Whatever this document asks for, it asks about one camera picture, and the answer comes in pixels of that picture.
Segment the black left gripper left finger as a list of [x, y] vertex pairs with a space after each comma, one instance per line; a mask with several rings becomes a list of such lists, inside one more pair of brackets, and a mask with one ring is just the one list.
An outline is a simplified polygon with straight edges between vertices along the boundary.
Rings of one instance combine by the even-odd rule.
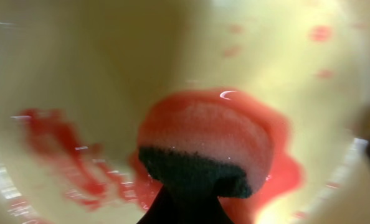
[[172, 194], [162, 187], [137, 224], [233, 224], [217, 196]]

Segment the yellow-green plate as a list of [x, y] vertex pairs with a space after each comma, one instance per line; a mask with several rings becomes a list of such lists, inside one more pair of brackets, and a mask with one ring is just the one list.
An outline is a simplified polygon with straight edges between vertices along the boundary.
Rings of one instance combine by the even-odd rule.
[[217, 103], [273, 144], [235, 223], [370, 223], [370, 1], [0, 1], [0, 223], [136, 223], [158, 104]]

